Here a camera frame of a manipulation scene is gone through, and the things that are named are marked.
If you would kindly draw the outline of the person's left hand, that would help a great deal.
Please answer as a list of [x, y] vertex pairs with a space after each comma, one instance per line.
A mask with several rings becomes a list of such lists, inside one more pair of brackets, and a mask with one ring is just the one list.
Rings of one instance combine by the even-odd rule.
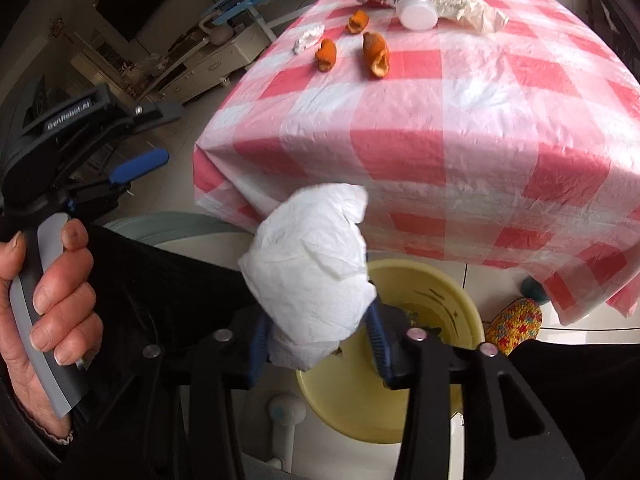
[[[103, 323], [94, 312], [96, 293], [88, 283], [93, 258], [88, 233], [77, 219], [61, 231], [63, 253], [43, 273], [34, 292], [39, 321], [29, 335], [29, 347], [53, 353], [58, 365], [72, 365], [99, 351]], [[18, 232], [1, 245], [1, 357], [14, 396], [26, 415], [55, 441], [70, 440], [70, 419], [54, 414], [47, 393], [30, 364], [14, 322], [10, 286], [26, 255], [26, 237]]]

